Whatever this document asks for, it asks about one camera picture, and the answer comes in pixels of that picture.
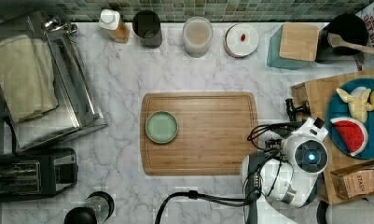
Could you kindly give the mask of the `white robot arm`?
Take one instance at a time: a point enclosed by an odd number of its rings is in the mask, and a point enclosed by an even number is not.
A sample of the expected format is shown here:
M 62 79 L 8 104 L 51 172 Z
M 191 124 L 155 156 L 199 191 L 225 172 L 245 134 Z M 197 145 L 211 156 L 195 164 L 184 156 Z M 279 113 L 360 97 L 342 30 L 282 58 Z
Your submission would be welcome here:
M 245 224 L 297 224 L 269 204 L 270 200 L 303 207 L 317 194 L 317 178 L 328 164 L 324 122 L 308 118 L 290 122 L 275 155 L 259 150 L 242 161 L 244 198 L 248 201 Z

